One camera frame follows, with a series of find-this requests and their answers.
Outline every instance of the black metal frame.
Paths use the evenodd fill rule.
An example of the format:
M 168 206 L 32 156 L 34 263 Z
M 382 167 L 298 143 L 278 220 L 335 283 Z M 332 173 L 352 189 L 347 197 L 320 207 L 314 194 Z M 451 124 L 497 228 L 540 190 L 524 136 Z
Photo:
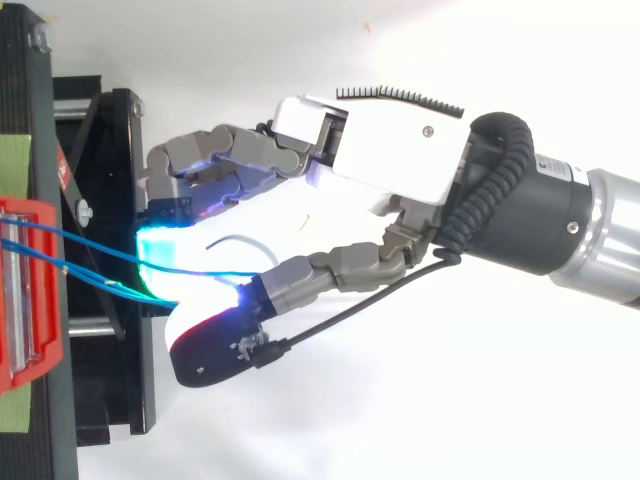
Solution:
M 70 84 L 75 87 L 60 86 Z M 138 97 L 127 89 L 91 92 L 96 85 L 96 77 L 54 79 L 55 91 L 63 92 L 55 100 L 78 99 L 74 92 L 92 97 L 83 120 L 57 122 L 58 139 L 77 191 L 94 211 L 93 219 L 82 228 L 75 218 L 79 197 L 75 189 L 67 189 L 63 226 L 135 255 L 134 225 L 138 209 L 144 208 L 143 193 L 135 182 L 143 169 L 140 118 L 133 108 Z M 69 260 L 91 265 L 86 247 L 65 241 L 65 252 Z M 103 275 L 144 288 L 135 265 L 99 252 L 93 257 Z M 109 425 L 129 424 L 132 434 L 148 432 L 155 424 L 155 396 L 146 311 L 108 296 L 105 304 L 96 289 L 74 279 L 68 279 L 67 285 L 70 317 L 107 316 L 116 332 L 71 339 L 78 446 L 109 443 Z
M 59 211 L 51 59 L 29 44 L 29 34 L 42 22 L 23 5 L 4 4 L 0 9 L 0 134 L 31 135 L 29 196 Z M 58 253 L 63 254 L 62 243 Z M 0 434 L 2 480 L 78 478 L 67 295 L 62 278 L 60 307 L 64 358 L 32 384 L 29 433 Z
M 144 208 L 144 196 L 135 184 L 143 168 L 140 120 L 133 114 L 137 97 L 124 89 L 101 93 L 98 77 L 61 79 L 54 85 L 50 54 L 30 41 L 34 27 L 42 23 L 23 5 L 5 3 L 0 7 L 0 134 L 31 136 L 28 193 L 30 198 L 56 208 L 59 225 L 78 231 L 73 195 L 76 200 L 82 195 L 96 215 L 80 233 L 134 252 L 137 210 Z M 76 143 L 81 122 L 60 124 L 56 132 L 54 90 L 56 98 L 70 92 L 98 96 L 97 122 L 87 123 L 87 134 L 80 136 L 84 140 Z M 57 137 L 62 137 L 65 129 L 66 140 L 61 143 L 66 143 L 67 155 L 74 163 L 76 189 L 68 190 L 65 202 L 61 202 Z M 92 146 L 100 129 L 100 143 Z M 62 208 L 64 203 L 71 208 Z M 92 264 L 85 248 L 66 242 L 64 248 L 63 242 L 59 243 L 58 255 Z M 94 255 L 94 261 L 103 274 L 141 287 L 135 267 L 99 255 Z M 128 423 L 133 434 L 146 433 L 154 425 L 151 322 L 140 306 L 107 298 L 113 314 L 95 290 L 60 277 L 64 358 L 32 384 L 29 432 L 0 434 L 0 479 L 77 479 L 76 443 L 108 443 L 110 424 Z M 74 338 L 71 342 L 68 309 L 74 314 L 109 314 L 122 330 L 118 332 L 118 324 L 114 324 L 118 335 Z

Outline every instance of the screw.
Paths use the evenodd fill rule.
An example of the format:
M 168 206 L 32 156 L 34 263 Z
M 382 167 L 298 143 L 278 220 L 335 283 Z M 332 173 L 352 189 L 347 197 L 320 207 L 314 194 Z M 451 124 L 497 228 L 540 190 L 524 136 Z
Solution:
M 142 118 L 144 117 L 144 114 L 146 113 L 146 108 L 144 106 L 144 102 L 139 99 L 136 98 L 133 101 L 133 105 L 132 105 L 132 109 L 133 109 L 133 114 L 137 117 L 137 118 Z
M 47 40 L 47 24 L 37 23 L 29 33 L 29 44 L 41 53 L 51 52 L 49 41 Z
M 82 228 L 86 228 L 89 225 L 89 220 L 93 218 L 93 210 L 84 198 L 76 206 L 76 218 Z
M 578 222 L 569 222 L 567 224 L 567 232 L 571 235 L 575 235 L 578 231 L 580 231 L 580 225 L 578 225 Z

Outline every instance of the coiled black cable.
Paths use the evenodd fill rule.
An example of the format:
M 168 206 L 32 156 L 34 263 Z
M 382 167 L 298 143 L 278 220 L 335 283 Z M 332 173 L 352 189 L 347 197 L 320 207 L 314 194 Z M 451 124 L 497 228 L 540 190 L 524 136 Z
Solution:
M 467 243 L 493 216 L 496 208 L 522 181 L 535 162 L 533 138 L 527 124 L 509 113 L 489 113 L 471 124 L 471 131 L 502 140 L 503 156 L 473 192 L 445 219 L 438 235 L 444 248 L 433 254 L 449 262 L 461 262 Z

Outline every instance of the red plastic holder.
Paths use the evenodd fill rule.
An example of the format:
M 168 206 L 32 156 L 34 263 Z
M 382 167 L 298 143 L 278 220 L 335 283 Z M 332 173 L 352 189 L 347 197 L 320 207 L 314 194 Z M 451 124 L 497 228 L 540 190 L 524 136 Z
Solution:
M 0 218 L 55 227 L 55 209 L 0 198 Z M 57 257 L 54 233 L 0 222 L 0 238 Z M 62 359 L 58 270 L 0 248 L 0 394 L 41 377 Z

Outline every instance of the metal rod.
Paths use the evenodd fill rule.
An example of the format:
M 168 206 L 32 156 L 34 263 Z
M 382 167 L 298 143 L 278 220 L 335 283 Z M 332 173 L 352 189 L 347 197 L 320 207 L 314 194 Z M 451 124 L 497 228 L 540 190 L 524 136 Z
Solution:
M 69 319 L 70 337 L 105 337 L 115 335 L 107 317 L 74 317 Z
M 56 100 L 53 102 L 53 116 L 56 120 L 82 120 L 87 114 L 90 104 L 90 98 Z

